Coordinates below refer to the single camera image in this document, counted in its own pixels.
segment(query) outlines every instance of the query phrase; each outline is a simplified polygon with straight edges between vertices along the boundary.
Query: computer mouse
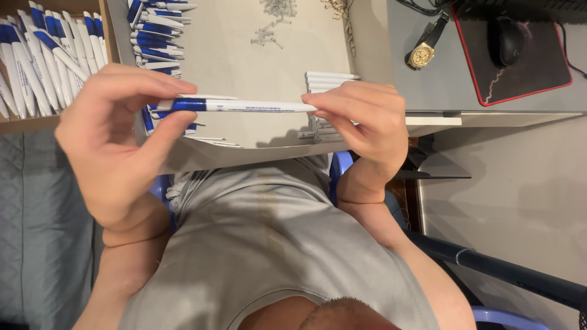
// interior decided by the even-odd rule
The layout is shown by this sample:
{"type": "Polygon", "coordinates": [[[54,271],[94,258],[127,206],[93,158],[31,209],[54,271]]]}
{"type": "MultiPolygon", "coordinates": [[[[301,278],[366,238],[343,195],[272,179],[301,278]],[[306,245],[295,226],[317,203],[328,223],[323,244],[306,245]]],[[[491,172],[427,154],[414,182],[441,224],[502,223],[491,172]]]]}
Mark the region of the computer mouse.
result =
{"type": "Polygon", "coordinates": [[[499,66],[514,65],[524,51],[524,34],[507,16],[487,23],[487,41],[491,59],[499,66]]]}

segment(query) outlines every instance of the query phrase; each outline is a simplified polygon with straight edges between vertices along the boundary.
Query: gold watch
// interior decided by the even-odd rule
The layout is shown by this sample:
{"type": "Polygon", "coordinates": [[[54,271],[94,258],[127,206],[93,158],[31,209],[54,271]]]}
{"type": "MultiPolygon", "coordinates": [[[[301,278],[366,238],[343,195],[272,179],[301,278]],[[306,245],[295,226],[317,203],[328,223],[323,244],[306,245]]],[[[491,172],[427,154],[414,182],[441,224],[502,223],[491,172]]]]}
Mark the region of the gold watch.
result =
{"type": "Polygon", "coordinates": [[[434,26],[420,38],[416,47],[406,55],[406,64],[411,69],[420,70],[430,63],[434,57],[434,46],[440,39],[446,23],[448,23],[448,15],[443,12],[434,26]]]}

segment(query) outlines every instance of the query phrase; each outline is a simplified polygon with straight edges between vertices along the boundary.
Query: grey desk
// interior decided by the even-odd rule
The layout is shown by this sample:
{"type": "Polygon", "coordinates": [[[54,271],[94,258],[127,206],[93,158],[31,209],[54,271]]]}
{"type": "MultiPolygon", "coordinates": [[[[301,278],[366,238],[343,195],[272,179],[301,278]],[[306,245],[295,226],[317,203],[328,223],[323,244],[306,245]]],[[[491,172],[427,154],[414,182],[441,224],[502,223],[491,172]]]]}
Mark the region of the grey desk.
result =
{"type": "MultiPolygon", "coordinates": [[[[575,71],[570,86],[484,107],[475,94],[454,21],[447,24],[431,64],[414,72],[404,64],[404,56],[414,48],[426,25],[437,18],[424,16],[395,0],[387,0],[387,14],[394,83],[406,98],[408,112],[587,112],[587,79],[575,71]]],[[[565,27],[569,60],[587,70],[587,25],[565,27]]]]}

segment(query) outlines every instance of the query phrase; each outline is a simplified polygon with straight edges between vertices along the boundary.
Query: black cable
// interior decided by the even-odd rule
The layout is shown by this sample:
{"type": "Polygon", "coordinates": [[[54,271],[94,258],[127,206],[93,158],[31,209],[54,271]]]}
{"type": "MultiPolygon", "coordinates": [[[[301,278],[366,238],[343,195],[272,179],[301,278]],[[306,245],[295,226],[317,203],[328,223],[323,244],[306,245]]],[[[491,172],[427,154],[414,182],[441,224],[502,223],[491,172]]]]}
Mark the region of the black cable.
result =
{"type": "Polygon", "coordinates": [[[410,7],[411,9],[414,9],[415,11],[418,11],[424,15],[427,16],[436,16],[440,13],[442,13],[443,9],[442,7],[447,4],[450,0],[434,0],[434,3],[432,4],[434,6],[434,9],[427,9],[424,8],[422,6],[419,6],[417,3],[414,2],[414,0],[397,0],[398,2],[400,2],[401,4],[404,4],[408,7],[410,7]]]}
{"type": "Polygon", "coordinates": [[[580,75],[583,76],[583,78],[587,79],[587,73],[585,73],[585,71],[577,68],[576,66],[574,66],[573,64],[571,64],[571,62],[569,61],[569,56],[566,54],[566,29],[565,26],[560,23],[557,22],[558,26],[561,27],[562,30],[562,50],[565,52],[565,58],[566,58],[566,62],[569,65],[569,67],[577,72],[579,72],[580,75]]]}

